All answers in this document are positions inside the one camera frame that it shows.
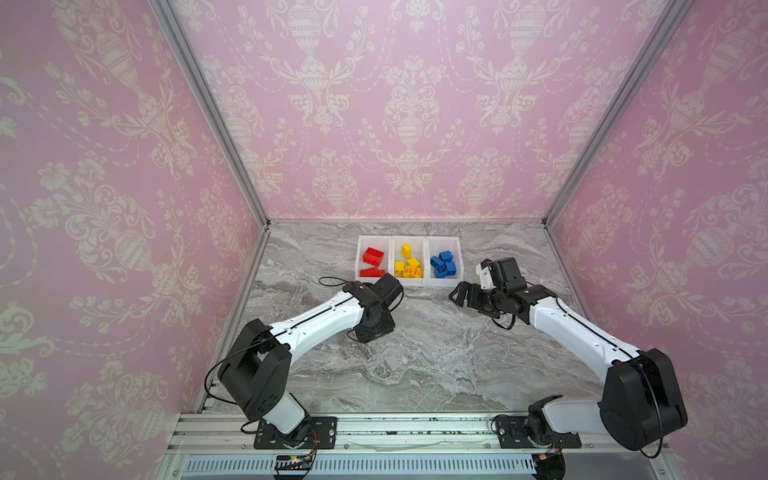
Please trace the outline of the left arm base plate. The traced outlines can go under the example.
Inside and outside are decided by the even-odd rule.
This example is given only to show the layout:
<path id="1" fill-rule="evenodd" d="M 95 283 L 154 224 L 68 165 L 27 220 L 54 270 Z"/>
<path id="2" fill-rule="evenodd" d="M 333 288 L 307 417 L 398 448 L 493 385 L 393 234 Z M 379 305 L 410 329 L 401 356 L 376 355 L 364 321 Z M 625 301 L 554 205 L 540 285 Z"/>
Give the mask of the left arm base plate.
<path id="1" fill-rule="evenodd" d="M 291 433 L 282 433 L 275 426 L 261 420 L 253 446 L 255 450 L 332 450 L 336 445 L 337 431 L 338 418 L 334 416 L 310 416 Z"/>

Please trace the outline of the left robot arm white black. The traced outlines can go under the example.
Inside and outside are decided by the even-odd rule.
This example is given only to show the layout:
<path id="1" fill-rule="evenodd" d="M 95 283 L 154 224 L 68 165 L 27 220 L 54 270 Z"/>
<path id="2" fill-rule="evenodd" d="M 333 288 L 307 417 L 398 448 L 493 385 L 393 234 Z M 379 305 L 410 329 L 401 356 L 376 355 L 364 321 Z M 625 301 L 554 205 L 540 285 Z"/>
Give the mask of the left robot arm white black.
<path id="1" fill-rule="evenodd" d="M 347 282 L 326 302 L 287 320 L 252 320 L 218 364 L 216 378 L 248 420 L 263 420 L 298 442 L 309 434 L 311 416 L 286 392 L 293 363 L 347 330 L 361 343 L 393 332 L 392 312 L 402 295 L 401 283 L 384 274 L 374 283 Z"/>

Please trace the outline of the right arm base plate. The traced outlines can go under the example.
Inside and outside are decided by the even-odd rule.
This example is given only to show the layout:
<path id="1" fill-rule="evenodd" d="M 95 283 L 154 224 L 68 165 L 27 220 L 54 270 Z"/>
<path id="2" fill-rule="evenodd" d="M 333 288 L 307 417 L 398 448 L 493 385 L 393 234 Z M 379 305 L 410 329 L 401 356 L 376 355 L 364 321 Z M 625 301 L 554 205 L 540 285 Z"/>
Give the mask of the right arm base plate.
<path id="1" fill-rule="evenodd" d="M 579 449 L 582 442 L 577 434 L 554 433 L 527 416 L 499 414 L 490 421 L 490 429 L 496 435 L 501 449 L 544 449 L 560 451 Z"/>

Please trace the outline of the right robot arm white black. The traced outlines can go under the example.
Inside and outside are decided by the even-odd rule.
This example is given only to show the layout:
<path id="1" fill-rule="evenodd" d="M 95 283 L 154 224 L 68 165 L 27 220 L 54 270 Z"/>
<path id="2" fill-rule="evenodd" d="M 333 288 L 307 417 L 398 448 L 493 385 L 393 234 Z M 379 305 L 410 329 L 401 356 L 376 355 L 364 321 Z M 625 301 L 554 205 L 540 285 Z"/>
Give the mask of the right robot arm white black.
<path id="1" fill-rule="evenodd" d="M 530 405 L 525 425 L 533 443 L 556 445 L 566 434 L 607 435 L 627 450 L 640 451 L 687 425 L 687 409 L 668 355 L 620 340 L 548 288 L 484 290 L 461 282 L 449 298 L 492 320 L 508 314 L 549 335 L 601 381 L 602 393 L 595 398 L 551 396 Z"/>

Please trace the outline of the red lego brick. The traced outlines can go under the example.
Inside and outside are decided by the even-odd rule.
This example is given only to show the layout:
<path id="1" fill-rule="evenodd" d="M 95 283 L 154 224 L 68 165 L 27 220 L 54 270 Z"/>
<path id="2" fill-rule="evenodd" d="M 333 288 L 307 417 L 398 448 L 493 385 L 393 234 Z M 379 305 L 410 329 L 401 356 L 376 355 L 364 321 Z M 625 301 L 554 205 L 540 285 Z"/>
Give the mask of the red lego brick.
<path id="1" fill-rule="evenodd" d="M 380 278 L 385 274 L 386 271 L 384 269 L 379 269 L 377 267 L 370 267 L 359 271 L 359 276 L 361 278 Z"/>
<path id="2" fill-rule="evenodd" d="M 367 265 L 379 268 L 384 260 L 385 253 L 381 250 L 368 247 L 362 254 L 361 260 Z"/>

